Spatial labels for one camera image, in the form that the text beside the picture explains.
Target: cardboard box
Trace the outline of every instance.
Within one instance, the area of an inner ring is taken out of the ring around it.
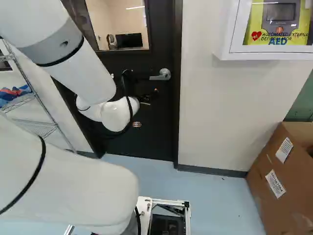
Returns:
[[[267,235],[313,235],[313,123],[282,122],[247,176]]]

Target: aed cabinet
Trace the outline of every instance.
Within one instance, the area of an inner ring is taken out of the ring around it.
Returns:
[[[223,1],[219,59],[313,60],[313,0]]]

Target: red heart logo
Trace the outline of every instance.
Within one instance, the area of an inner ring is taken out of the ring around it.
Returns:
[[[261,32],[261,31],[259,31],[259,32],[254,31],[254,32],[251,34],[252,39],[253,39],[254,41],[258,40],[261,35],[262,35],[262,32]]]

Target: metal shelf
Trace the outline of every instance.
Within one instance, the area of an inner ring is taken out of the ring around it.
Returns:
[[[6,47],[6,49],[7,49],[9,54],[0,56],[0,62],[1,61],[12,60],[14,62],[14,64],[15,64],[16,68],[19,70],[21,76],[24,78],[25,82],[27,83],[27,85],[31,89],[32,93],[20,96],[20,97],[18,97],[16,99],[12,100],[11,102],[9,102],[6,105],[4,105],[0,110],[4,111],[5,113],[8,113],[11,110],[14,110],[14,109],[18,108],[18,107],[24,105],[25,103],[30,102],[33,99],[37,99],[39,104],[44,109],[45,113],[51,119],[52,123],[14,119],[16,124],[21,126],[21,127],[23,127],[26,130],[29,130],[30,132],[33,132],[33,133],[41,136],[42,138],[47,138],[55,130],[58,130],[60,132],[60,134],[62,135],[63,139],[66,141],[66,143],[70,147],[70,149],[74,153],[76,153],[76,150],[75,150],[74,146],[68,140],[68,138],[66,137],[64,132],[59,128],[58,123],[53,118],[53,116],[51,115],[49,110],[45,107],[44,103],[42,102],[42,100],[40,99],[38,94],[36,93],[36,90],[33,88],[31,82],[29,81],[29,79],[27,77],[27,75],[25,74],[25,72],[23,71],[21,65],[19,64],[19,60],[16,57],[15,53],[13,52],[11,46],[8,44],[7,41],[5,41],[5,40],[2,40],[2,41],[3,41],[3,44]]]
[[[26,104],[26,103],[32,101],[35,98],[36,98],[35,94],[33,94],[33,93],[22,95],[20,97],[13,99],[9,103],[5,104],[1,108],[1,110],[4,111],[5,113],[8,113],[8,112],[22,106],[23,104]]]
[[[44,138],[47,138],[49,135],[51,135],[56,129],[58,129],[58,126],[57,124],[54,124],[54,123],[47,123],[47,122],[39,122],[39,121],[28,121],[28,120],[20,120],[20,119],[13,119],[14,122],[38,135],[38,136],[41,136],[43,139]]]
[[[13,59],[14,59],[14,55],[13,54],[0,56],[0,62],[9,61],[9,60],[13,60]]]

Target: black door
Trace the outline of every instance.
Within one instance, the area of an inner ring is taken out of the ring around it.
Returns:
[[[77,19],[81,19],[77,15],[81,14],[84,18],[88,16],[87,4],[83,0],[62,2],[67,9],[71,6],[68,11],[72,11],[71,16],[76,16],[74,20],[77,24],[80,24]],[[136,94],[154,94],[154,99],[140,105],[133,119],[135,123],[126,133],[113,138],[112,133],[101,123],[91,121],[77,112],[75,95],[55,82],[98,157],[107,152],[175,162],[179,123],[181,1],[145,0],[144,4],[149,49],[96,52],[108,71],[114,74],[117,93],[112,100],[122,97],[120,76],[124,70],[132,70],[133,78],[138,81],[133,86]],[[89,24],[91,20],[88,17],[84,21],[83,31],[88,32],[85,36],[97,50],[96,37],[90,35],[95,27]],[[171,72],[170,80],[149,80],[150,76],[159,75],[163,68]]]

